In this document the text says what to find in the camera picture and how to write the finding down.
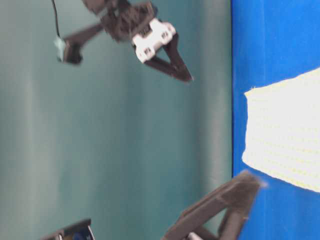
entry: white knitted fabric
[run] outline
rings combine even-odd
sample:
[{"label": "white knitted fabric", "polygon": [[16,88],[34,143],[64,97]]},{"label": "white knitted fabric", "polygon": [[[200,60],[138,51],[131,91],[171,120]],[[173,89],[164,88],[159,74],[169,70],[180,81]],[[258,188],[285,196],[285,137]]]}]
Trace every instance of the white knitted fabric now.
[{"label": "white knitted fabric", "polygon": [[301,188],[320,192],[320,68],[245,93],[242,160]]}]

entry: blue cloth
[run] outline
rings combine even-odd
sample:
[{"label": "blue cloth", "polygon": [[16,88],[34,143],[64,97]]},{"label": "blue cloth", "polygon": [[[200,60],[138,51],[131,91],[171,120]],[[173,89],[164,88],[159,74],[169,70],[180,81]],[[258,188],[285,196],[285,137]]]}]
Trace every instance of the blue cloth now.
[{"label": "blue cloth", "polygon": [[85,239],[80,233],[76,233],[74,234],[72,240],[85,240]]},{"label": "blue cloth", "polygon": [[[248,118],[244,93],[318,68],[319,42],[319,1],[232,1],[234,175],[250,169],[242,162]],[[257,196],[240,240],[320,239],[320,194],[251,171],[268,187]]]}]

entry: teal wall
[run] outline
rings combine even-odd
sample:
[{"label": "teal wall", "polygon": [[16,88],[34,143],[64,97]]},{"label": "teal wall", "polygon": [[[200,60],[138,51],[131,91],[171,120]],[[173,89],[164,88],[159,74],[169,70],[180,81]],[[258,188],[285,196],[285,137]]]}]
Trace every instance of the teal wall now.
[{"label": "teal wall", "polygon": [[[231,178],[230,3],[153,3],[181,36],[192,84],[106,34],[80,67],[60,64],[50,1],[2,0],[0,239],[38,239],[85,217],[97,240],[160,239]],[[96,21],[79,0],[56,4],[62,35]]]}]

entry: white servo bracket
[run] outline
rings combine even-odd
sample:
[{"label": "white servo bracket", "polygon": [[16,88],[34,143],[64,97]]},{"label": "white servo bracket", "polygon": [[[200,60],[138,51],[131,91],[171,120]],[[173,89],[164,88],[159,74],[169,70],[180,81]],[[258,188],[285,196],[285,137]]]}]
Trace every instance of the white servo bracket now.
[{"label": "white servo bracket", "polygon": [[149,26],[150,32],[148,34],[142,36],[138,33],[132,38],[136,56],[142,63],[152,59],[157,51],[167,45],[177,33],[171,23],[160,22],[157,18],[151,20]]}]

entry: black cable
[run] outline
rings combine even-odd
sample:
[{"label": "black cable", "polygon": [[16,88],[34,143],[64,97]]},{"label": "black cable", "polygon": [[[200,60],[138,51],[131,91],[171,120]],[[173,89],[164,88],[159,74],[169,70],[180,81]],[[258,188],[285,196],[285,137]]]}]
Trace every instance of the black cable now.
[{"label": "black cable", "polygon": [[54,16],[55,16],[55,29],[56,29],[56,34],[60,38],[60,32],[59,32],[59,26],[58,26],[58,15],[57,15],[57,8],[55,4],[55,0],[51,0],[53,10],[54,10]]}]

